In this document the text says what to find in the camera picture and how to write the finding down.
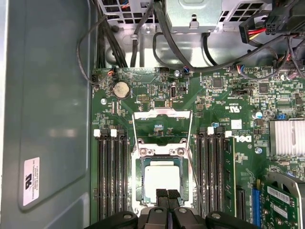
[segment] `screw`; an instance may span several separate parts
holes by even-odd
[[[187,212],[187,210],[186,210],[185,208],[180,208],[178,211],[179,211],[180,213],[186,213],[186,212]]]
[[[173,72],[173,75],[174,75],[175,77],[179,77],[179,76],[180,76],[180,71],[179,71],[179,70],[174,71],[174,72]]]
[[[145,32],[146,32],[146,33],[151,33],[151,31],[152,31],[152,30],[151,30],[150,27],[146,27],[146,28],[145,28]]]
[[[277,225],[282,225],[282,220],[278,217],[275,218],[275,222],[277,223]]]
[[[140,149],[140,155],[142,156],[146,155],[146,149]]]
[[[101,99],[101,104],[106,105],[107,104],[107,99]]]
[[[255,153],[256,154],[261,154],[263,152],[263,149],[260,147],[255,148]]]
[[[132,216],[131,215],[124,215],[123,217],[124,217],[124,219],[130,219]]]
[[[178,149],[177,154],[182,156],[184,154],[184,150],[183,149]]]
[[[215,219],[220,219],[221,218],[221,216],[217,213],[212,214],[212,217],[215,218]]]

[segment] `capacitor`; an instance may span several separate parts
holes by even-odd
[[[253,119],[262,119],[263,118],[263,113],[260,111],[254,112],[252,115]]]
[[[102,98],[102,99],[101,99],[101,104],[102,104],[102,105],[106,105],[106,104],[107,104],[107,99]]]
[[[214,128],[219,127],[219,123],[213,122],[213,123],[212,123],[212,127],[214,127]]]

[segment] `gray metal panel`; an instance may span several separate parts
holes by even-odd
[[[2,179],[2,164],[3,164],[7,27],[8,27],[8,0],[2,0],[0,4],[0,177],[1,179]],[[2,187],[0,187],[0,208],[1,208],[1,193],[2,193]]]
[[[84,228],[90,92],[75,54],[91,22],[88,3],[11,0],[9,13],[1,228]],[[35,157],[39,198],[23,206],[24,161]]]
[[[214,31],[222,14],[222,0],[165,0],[164,5],[172,33]]]

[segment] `silver heatsink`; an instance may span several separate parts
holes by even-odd
[[[270,121],[272,155],[305,155],[305,120]]]

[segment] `integrated circuit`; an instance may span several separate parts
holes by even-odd
[[[222,88],[223,80],[222,78],[213,78],[213,88]]]
[[[258,91],[260,94],[266,94],[269,92],[269,84],[268,83],[260,83],[258,85]]]
[[[203,105],[203,104],[197,104],[197,105],[196,105],[197,111],[202,111],[203,108],[204,108],[204,105]]]

